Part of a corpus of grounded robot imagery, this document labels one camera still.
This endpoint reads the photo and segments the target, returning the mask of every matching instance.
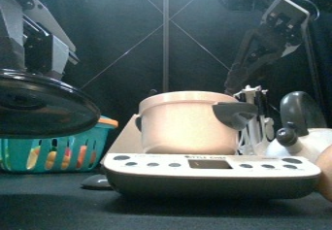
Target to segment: black backdrop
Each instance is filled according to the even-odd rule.
[[[163,92],[163,0],[45,0],[63,30],[76,45],[79,64],[68,65],[63,80],[81,88],[103,115],[119,121],[111,142],[148,91]],[[223,92],[229,67],[245,31],[259,24],[262,13],[227,11],[218,0],[168,0],[168,91]],[[313,47],[321,108],[330,122],[330,15],[313,24]],[[250,81],[269,90],[269,103],[302,90],[313,98],[305,48],[266,67]],[[275,129],[277,111],[270,110]]]

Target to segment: pot handle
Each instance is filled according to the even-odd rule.
[[[135,124],[136,124],[138,129],[142,131],[142,118],[140,118],[139,115],[138,115],[138,117],[135,118]]]
[[[257,116],[257,106],[245,102],[219,102],[213,105],[214,116],[227,127],[239,131],[249,120]]]

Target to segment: button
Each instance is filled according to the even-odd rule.
[[[253,168],[253,166],[251,166],[250,164],[239,164],[239,166],[241,166],[242,168]]]
[[[290,164],[284,165],[284,167],[289,168],[289,169],[294,169],[294,170],[297,169],[297,167],[294,165],[290,165]]]
[[[155,167],[155,166],[159,166],[159,164],[158,163],[147,163],[147,166]]]
[[[262,164],[262,167],[265,167],[267,169],[273,169],[274,168],[270,164]]]
[[[170,167],[180,167],[182,165],[179,163],[170,163],[168,166]]]
[[[114,156],[112,159],[114,160],[127,160],[127,159],[130,159],[130,156],[127,156],[127,155],[118,155],[118,156]]]
[[[292,158],[292,157],[285,157],[281,160],[288,162],[288,163],[292,163],[292,164],[302,164],[302,161],[300,161],[298,159]]]
[[[138,163],[136,162],[127,162],[126,165],[127,166],[135,166],[135,165],[138,165]]]

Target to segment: white pot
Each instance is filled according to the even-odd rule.
[[[218,102],[237,102],[225,94],[180,91],[154,95],[139,105],[139,128],[146,153],[234,154],[237,130],[213,112]]]

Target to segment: metal pole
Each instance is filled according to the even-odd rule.
[[[168,44],[170,44],[170,12],[168,0],[163,0],[163,73],[162,73],[162,90],[168,91]]]

